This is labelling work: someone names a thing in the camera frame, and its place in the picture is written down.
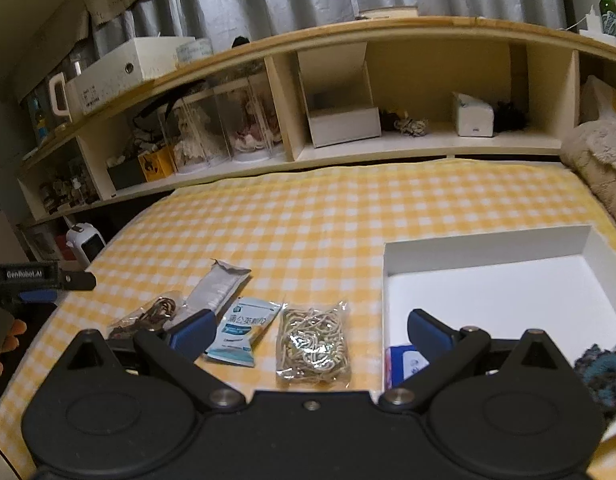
hand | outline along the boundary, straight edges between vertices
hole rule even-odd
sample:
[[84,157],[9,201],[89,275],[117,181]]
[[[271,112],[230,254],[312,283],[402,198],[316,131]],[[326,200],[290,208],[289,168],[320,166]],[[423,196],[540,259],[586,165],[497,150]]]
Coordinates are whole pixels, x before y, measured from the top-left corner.
[[[15,336],[21,335],[26,331],[26,324],[21,319],[16,319],[3,342],[2,352],[10,352],[19,346],[19,339]],[[3,365],[0,363],[0,375],[3,374]]]

white tray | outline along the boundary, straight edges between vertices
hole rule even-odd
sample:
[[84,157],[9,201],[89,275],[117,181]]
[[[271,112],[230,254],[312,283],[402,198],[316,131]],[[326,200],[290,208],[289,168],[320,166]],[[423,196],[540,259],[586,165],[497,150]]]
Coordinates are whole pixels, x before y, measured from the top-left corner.
[[[384,348],[410,343],[414,308],[493,338],[541,328],[573,363],[616,344],[616,253],[591,226],[386,244]],[[604,439],[615,434],[616,421]]]

white storage box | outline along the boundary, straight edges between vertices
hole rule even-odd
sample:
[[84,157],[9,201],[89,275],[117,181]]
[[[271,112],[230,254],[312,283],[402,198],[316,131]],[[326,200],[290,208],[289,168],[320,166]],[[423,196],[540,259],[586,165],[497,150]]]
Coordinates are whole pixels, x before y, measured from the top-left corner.
[[541,328],[573,364],[616,344],[616,253],[591,226],[389,243],[383,302],[384,348],[409,344],[408,314],[422,308],[493,338]]
[[74,79],[84,114],[131,88],[176,69],[176,49],[190,37],[134,38],[107,53]]
[[453,93],[454,127],[460,137],[492,137],[495,113],[488,103]]
[[308,116],[312,143],[316,148],[379,137],[382,128],[377,108],[322,110]]
[[316,148],[381,136],[365,43],[312,48],[297,56],[310,135]]

yellow checkered tablecloth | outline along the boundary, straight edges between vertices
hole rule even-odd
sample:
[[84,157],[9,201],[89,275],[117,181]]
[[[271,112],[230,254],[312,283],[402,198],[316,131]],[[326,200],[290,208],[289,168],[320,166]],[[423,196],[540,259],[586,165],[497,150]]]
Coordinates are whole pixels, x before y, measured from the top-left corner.
[[[442,160],[269,174],[179,189],[135,219],[90,270],[93,292],[68,295],[0,401],[0,448],[25,477],[34,465],[21,414],[83,328],[104,329],[167,290],[188,294],[217,258],[252,269],[244,294],[295,303],[349,302],[351,388],[380,390],[384,244],[589,223],[616,250],[616,227],[588,189],[556,167]],[[278,320],[254,369],[202,364],[249,395],[275,388]],[[616,438],[590,472],[616,479]]]

foil packet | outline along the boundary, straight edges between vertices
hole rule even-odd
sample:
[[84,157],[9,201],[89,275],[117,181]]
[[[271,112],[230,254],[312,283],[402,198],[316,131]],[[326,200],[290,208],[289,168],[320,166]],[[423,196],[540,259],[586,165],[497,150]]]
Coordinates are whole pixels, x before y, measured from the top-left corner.
[[164,329],[177,326],[204,308],[211,310],[215,315],[219,314],[240,286],[248,280],[250,272],[250,269],[215,260],[208,273],[199,280],[186,298],[184,305],[177,310],[176,315],[164,323]]

